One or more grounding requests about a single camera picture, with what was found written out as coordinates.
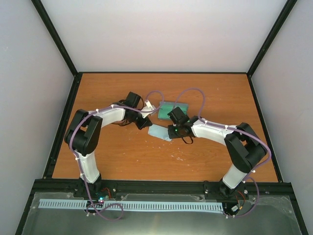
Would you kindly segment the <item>right back frame post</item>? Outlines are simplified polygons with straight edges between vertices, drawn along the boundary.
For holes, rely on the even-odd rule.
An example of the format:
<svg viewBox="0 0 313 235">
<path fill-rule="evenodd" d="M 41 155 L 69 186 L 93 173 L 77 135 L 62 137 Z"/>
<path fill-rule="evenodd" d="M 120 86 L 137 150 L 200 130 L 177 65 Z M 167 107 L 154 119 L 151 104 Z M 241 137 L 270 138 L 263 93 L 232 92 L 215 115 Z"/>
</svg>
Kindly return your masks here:
<svg viewBox="0 0 313 235">
<path fill-rule="evenodd" d="M 247 71 L 247 77 L 249 79 L 252 78 L 254 73 L 256 72 L 258 66 L 260 65 L 262 59 L 266 55 L 266 52 L 270 48 L 271 44 L 273 43 L 274 39 L 278 35 L 280 29 L 284 25 L 286 19 L 288 18 L 289 14 L 293 10 L 294 6 L 296 5 L 297 0 L 287 0 L 284 4 L 281 12 L 279 13 L 276 21 L 274 22 L 271 30 L 269 31 L 266 39 L 264 40 L 262 46 L 260 47 L 255 59 L 253 60 L 251 66 L 249 67 Z"/>
</svg>

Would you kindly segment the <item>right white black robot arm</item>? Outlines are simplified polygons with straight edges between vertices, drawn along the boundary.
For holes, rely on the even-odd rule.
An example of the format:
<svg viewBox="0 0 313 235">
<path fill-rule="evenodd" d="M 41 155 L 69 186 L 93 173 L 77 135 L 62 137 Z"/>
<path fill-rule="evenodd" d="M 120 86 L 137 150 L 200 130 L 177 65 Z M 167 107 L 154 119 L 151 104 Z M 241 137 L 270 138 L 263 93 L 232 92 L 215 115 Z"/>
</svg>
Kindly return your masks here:
<svg viewBox="0 0 313 235">
<path fill-rule="evenodd" d="M 194 138 L 203 138 L 227 148 L 232 165 L 220 180 L 217 189 L 223 198 L 229 198 L 263 157 L 270 154 L 268 146 L 247 123 L 227 126 L 198 116 L 190 118 L 179 107 L 171 110 L 168 117 L 173 122 L 168 126 L 169 138 L 183 141 L 189 138 L 189 144 L 193 143 Z"/>
</svg>

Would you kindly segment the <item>light blue cleaning cloth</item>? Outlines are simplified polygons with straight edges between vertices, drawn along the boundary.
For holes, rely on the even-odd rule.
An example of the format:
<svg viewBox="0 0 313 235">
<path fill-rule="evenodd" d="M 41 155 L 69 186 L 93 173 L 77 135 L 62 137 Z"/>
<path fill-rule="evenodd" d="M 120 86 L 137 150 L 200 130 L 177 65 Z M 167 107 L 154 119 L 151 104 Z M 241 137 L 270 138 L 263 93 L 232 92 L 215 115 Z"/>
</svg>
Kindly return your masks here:
<svg viewBox="0 0 313 235">
<path fill-rule="evenodd" d="M 164 141 L 172 141 L 168 134 L 168 128 L 163 126 L 153 124 L 149 127 L 148 134 Z"/>
</svg>

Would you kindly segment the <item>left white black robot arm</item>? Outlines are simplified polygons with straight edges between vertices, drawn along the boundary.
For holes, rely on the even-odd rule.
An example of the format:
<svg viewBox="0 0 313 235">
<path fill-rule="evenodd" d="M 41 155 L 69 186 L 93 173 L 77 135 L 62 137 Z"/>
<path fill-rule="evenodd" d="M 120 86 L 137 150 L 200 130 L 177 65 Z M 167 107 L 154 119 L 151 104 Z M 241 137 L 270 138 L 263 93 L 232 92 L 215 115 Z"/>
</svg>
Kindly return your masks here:
<svg viewBox="0 0 313 235">
<path fill-rule="evenodd" d="M 101 179 L 96 165 L 95 149 L 98 145 L 101 129 L 116 122 L 135 123 L 139 130 L 152 126 L 149 115 L 156 107 L 150 101 L 144 100 L 143 107 L 137 108 L 142 100 L 139 95 L 130 92 L 126 99 L 114 102 L 107 108 L 94 111 L 79 109 L 76 111 L 64 141 L 75 156 L 78 163 L 80 178 L 87 183 L 85 192 L 96 197 L 102 191 Z"/>
</svg>

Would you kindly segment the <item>left back frame post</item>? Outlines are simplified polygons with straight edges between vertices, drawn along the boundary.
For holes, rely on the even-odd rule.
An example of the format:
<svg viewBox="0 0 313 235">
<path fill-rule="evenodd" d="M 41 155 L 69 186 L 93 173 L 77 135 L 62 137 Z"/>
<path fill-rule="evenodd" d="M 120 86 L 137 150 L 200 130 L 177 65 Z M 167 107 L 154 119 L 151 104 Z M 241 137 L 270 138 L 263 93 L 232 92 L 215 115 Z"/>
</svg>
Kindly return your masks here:
<svg viewBox="0 0 313 235">
<path fill-rule="evenodd" d="M 31 0 L 33 6 L 35 7 L 37 13 L 39 14 L 42 22 L 44 23 L 46 29 L 48 30 L 53 42 L 55 43 L 58 51 L 60 52 L 64 62 L 66 63 L 71 74 L 75 77 L 78 74 L 78 71 L 66 49 L 64 43 L 62 42 L 48 12 L 46 11 L 41 0 Z"/>
</svg>

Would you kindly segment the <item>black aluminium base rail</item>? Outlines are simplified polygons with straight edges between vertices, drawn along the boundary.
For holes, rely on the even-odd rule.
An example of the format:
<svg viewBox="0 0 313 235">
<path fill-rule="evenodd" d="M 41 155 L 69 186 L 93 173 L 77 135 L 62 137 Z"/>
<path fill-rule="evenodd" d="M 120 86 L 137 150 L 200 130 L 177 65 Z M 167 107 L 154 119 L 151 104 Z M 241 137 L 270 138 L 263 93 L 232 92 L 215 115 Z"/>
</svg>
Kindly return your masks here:
<svg viewBox="0 0 313 235">
<path fill-rule="evenodd" d="M 114 181 L 103 180 L 98 186 L 89 188 L 91 197 L 95 199 L 100 195 L 106 195 L 108 191 L 112 198 L 120 199 L 127 194 L 169 194 L 169 195 L 203 195 L 206 200 L 234 201 L 236 195 L 247 191 L 247 196 L 256 196 L 257 191 L 261 196 L 287 196 L 295 199 L 295 194 L 290 183 L 245 183 L 239 189 L 226 197 L 219 191 L 218 182 L 171 182 L 171 181 Z M 87 191 L 82 180 L 71 179 L 37 179 L 35 180 L 31 194 L 36 192 L 72 192 L 75 197 L 87 198 Z"/>
</svg>

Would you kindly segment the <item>frame post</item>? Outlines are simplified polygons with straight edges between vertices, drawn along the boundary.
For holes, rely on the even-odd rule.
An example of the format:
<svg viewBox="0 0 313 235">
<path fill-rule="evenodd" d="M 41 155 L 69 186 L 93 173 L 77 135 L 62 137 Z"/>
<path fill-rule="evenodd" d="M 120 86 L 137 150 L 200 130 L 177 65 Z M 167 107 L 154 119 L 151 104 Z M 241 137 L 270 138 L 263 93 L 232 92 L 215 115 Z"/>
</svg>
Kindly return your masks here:
<svg viewBox="0 0 313 235">
<path fill-rule="evenodd" d="M 289 14 L 293 10 L 294 6 L 296 5 L 297 0 L 287 0 L 284 4 L 281 12 L 279 13 L 276 21 L 274 22 L 271 30 L 269 31 L 266 39 L 264 40 L 262 46 L 260 47 L 255 59 L 253 60 L 251 66 L 249 67 L 247 71 L 247 77 L 249 79 L 252 78 L 254 73 L 256 72 L 258 66 L 260 65 L 262 59 L 266 55 L 266 52 L 270 48 L 271 44 L 273 43 L 274 39 L 278 35 L 280 29 L 284 25 L 286 19 L 288 18 Z"/>
<path fill-rule="evenodd" d="M 44 23 L 46 29 L 48 30 L 53 42 L 55 43 L 58 51 L 60 52 L 64 62 L 66 63 L 71 74 L 75 77 L 78 74 L 78 71 L 66 49 L 64 43 L 62 42 L 48 12 L 46 11 L 41 0 L 31 0 L 33 6 L 35 7 L 37 13 L 39 14 L 42 22 Z"/>
</svg>

